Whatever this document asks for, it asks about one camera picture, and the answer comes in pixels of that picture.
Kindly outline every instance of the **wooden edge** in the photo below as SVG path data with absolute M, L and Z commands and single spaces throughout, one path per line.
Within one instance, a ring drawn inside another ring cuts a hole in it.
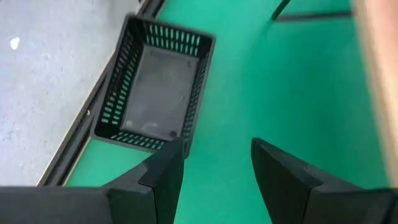
M 354 0 L 384 164 L 398 187 L 398 1 Z

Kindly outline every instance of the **gray concrete floor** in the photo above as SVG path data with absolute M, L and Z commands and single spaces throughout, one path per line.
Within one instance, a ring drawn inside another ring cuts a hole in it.
M 39 181 L 136 1 L 0 0 L 0 185 Z

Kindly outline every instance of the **basket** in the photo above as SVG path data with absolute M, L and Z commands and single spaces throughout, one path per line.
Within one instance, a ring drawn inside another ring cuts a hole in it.
M 92 136 L 145 151 L 183 137 L 188 156 L 215 38 L 127 15 Z

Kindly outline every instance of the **black edge trim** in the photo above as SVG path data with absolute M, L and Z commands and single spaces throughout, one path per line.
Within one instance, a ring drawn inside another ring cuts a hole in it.
M 286 6 L 288 5 L 289 2 L 290 2 L 290 0 L 282 0 L 282 2 L 280 2 L 278 7 L 272 13 L 271 19 L 276 20 L 279 17 L 279 15 L 282 13 L 282 11 L 286 8 Z
M 165 0 L 144 1 L 143 5 L 137 12 L 137 15 L 142 15 L 142 12 L 145 9 L 149 12 L 148 4 L 153 7 L 154 4 L 152 4 L 152 1 L 156 1 L 157 5 L 153 8 L 155 10 L 151 12 L 151 14 L 159 13 Z M 111 72 L 111 65 L 113 64 L 114 58 L 115 55 L 112 55 L 37 186 L 62 185 L 63 181 L 68 176 L 76 157 L 79 155 L 79 152 L 83 150 L 81 147 L 84 145 L 86 138 L 90 134 L 91 124 L 95 114 L 87 116 L 86 113 L 88 110 L 95 110 L 96 101 L 102 92 L 102 85 L 107 73 Z
M 157 18 L 157 15 L 162 9 L 164 3 L 165 0 L 145 0 L 139 12 L 137 12 L 137 16 Z
M 280 15 L 275 19 L 276 22 L 308 21 L 315 19 L 336 19 L 342 17 L 352 17 L 352 11 L 320 12 L 313 14 L 286 14 Z

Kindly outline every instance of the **basket slot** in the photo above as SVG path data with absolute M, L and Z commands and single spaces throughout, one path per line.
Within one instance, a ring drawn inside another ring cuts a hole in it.
M 198 56 L 201 37 L 190 32 L 171 27 L 144 22 L 146 44 L 174 52 Z

